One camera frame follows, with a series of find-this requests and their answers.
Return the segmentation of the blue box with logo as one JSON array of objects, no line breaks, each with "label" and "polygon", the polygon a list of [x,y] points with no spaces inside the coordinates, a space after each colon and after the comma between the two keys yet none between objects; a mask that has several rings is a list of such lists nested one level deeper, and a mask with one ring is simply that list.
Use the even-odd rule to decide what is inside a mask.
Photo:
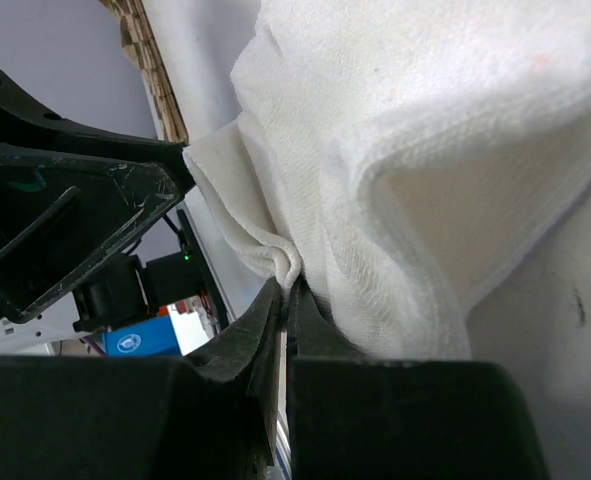
[{"label": "blue box with logo", "polygon": [[169,316],[161,316],[105,332],[104,349],[111,357],[180,355],[181,350]]}]

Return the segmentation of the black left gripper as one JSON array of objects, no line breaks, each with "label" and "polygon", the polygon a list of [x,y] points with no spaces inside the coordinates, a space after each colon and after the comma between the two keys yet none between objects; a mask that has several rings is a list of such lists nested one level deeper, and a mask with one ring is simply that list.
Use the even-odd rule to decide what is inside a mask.
[{"label": "black left gripper", "polygon": [[68,120],[0,70],[0,321],[67,294],[77,332],[155,315],[129,248],[194,187],[182,151]]}]

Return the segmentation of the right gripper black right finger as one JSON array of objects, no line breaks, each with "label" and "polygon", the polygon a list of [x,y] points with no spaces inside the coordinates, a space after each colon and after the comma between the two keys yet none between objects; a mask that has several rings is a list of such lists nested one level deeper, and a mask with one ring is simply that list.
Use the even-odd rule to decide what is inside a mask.
[{"label": "right gripper black right finger", "polygon": [[287,402],[296,479],[545,479],[520,389],[501,367],[360,352],[320,313],[304,280],[290,294]]}]

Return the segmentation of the white sock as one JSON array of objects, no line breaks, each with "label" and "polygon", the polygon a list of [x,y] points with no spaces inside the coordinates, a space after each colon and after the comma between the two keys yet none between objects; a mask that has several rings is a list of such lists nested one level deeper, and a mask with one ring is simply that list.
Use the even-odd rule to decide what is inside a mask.
[{"label": "white sock", "polygon": [[265,1],[185,151],[227,243],[384,358],[465,320],[591,182],[591,1]]}]

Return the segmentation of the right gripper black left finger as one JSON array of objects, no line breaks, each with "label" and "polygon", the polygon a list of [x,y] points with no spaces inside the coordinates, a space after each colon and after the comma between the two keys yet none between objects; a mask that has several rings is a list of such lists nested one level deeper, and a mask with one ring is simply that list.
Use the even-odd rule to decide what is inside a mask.
[{"label": "right gripper black left finger", "polygon": [[186,356],[0,356],[0,479],[262,479],[282,291]]}]

